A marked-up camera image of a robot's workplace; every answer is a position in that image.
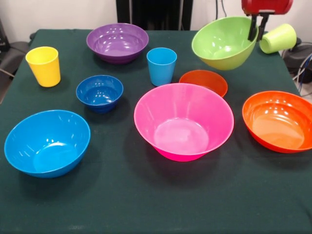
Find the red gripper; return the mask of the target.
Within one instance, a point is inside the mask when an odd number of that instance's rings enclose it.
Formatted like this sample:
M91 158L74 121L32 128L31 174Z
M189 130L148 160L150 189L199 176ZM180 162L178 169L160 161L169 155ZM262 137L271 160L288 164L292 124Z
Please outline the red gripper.
M242 9L246 15L251 15L251 25L248 40L262 40L264 29L268 21L268 14L284 15L289 12L292 0L242 0ZM262 21L259 25L259 33L256 25L257 15L261 15Z

